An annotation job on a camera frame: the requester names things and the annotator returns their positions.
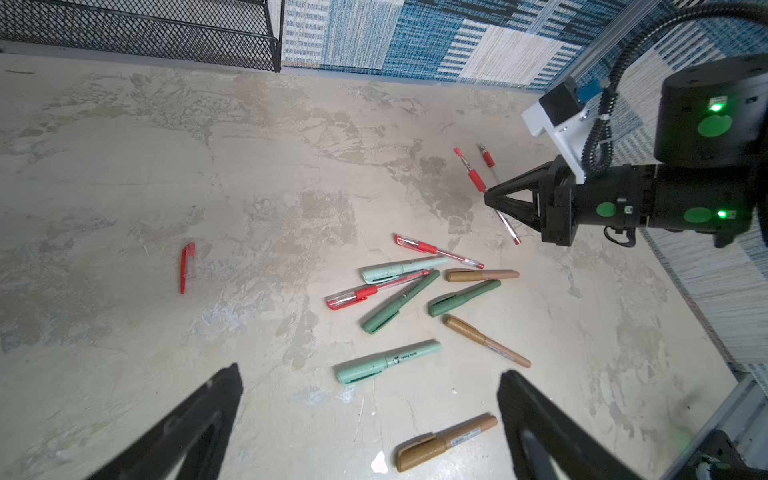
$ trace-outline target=concrete floor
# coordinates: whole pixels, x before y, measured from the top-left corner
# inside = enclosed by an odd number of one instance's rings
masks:
[[[582,227],[511,244],[459,146],[504,178],[553,158],[529,94],[0,55],[0,476],[83,478],[219,368],[245,393],[221,478],[513,478],[501,426],[399,475],[394,448],[498,414],[517,368],[425,302],[374,336],[323,297],[418,257],[395,232],[513,268],[455,310],[527,356],[526,377],[657,478],[736,382],[638,238]],[[182,247],[197,244],[187,294]],[[332,366],[426,339],[443,350],[345,389]],[[386,475],[371,462],[384,452]]]

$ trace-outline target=light green marker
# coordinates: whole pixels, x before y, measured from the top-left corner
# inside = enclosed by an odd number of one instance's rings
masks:
[[[377,266],[363,270],[362,279],[369,285],[371,283],[386,282],[404,273],[417,270],[431,270],[450,261],[450,259],[445,257],[429,257],[426,260],[411,260],[410,262],[401,262],[394,265]]]
[[[344,385],[361,382],[381,375],[384,373],[384,370],[391,366],[410,362],[430,353],[437,353],[441,348],[442,344],[440,342],[429,340],[416,343],[415,345],[404,346],[390,353],[365,357],[358,361],[343,364],[343,366],[337,366],[336,378]]]

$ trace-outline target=gold marker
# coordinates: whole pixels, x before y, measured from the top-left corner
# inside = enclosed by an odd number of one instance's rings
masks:
[[[519,277],[520,272],[514,270],[450,270],[447,279],[449,282],[479,282]]]
[[[452,315],[448,315],[447,317],[448,318],[445,319],[445,325],[449,329],[461,333],[463,336],[467,337],[468,339],[470,339],[475,343],[479,343],[480,345],[487,346],[489,349],[493,350],[499,355],[505,356],[511,361],[517,362],[520,365],[524,366],[525,368],[531,368],[531,360],[528,360],[524,356],[518,355],[517,353],[512,352],[510,349],[503,346],[501,343],[494,342],[493,340],[489,339],[487,336],[480,333],[474,326],[468,324],[467,322],[457,319]]]
[[[476,420],[445,430],[439,435],[433,433],[423,440],[407,445],[397,452],[397,471],[404,472],[409,468],[421,465],[459,443],[466,442],[485,430],[495,427],[497,424],[496,417],[486,414]]]

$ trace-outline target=wire mesh shelf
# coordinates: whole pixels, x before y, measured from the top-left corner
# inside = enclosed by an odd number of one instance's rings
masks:
[[[280,71],[261,0],[0,0],[0,39]]]

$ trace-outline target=black cable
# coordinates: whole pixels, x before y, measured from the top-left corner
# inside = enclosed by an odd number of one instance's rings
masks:
[[[768,27],[767,7],[753,3],[720,3],[684,8],[641,31],[629,45],[624,47],[608,75],[608,85],[603,89],[600,97],[598,118],[592,124],[584,150],[581,152],[581,168],[584,169],[587,179],[601,175],[611,166],[614,156],[614,144],[609,140],[612,135],[611,115],[614,113],[618,99],[619,80],[637,59],[645,43],[657,35],[666,33],[677,24],[712,17],[740,18]]]
[[[605,238],[609,239],[611,242],[616,243],[617,245],[621,245],[622,247],[626,248],[632,248],[635,245],[635,236],[634,236],[634,228],[627,228],[627,241],[626,242],[620,242],[613,238],[611,235],[608,234],[608,227],[605,227],[603,229],[603,235],[605,235]]]

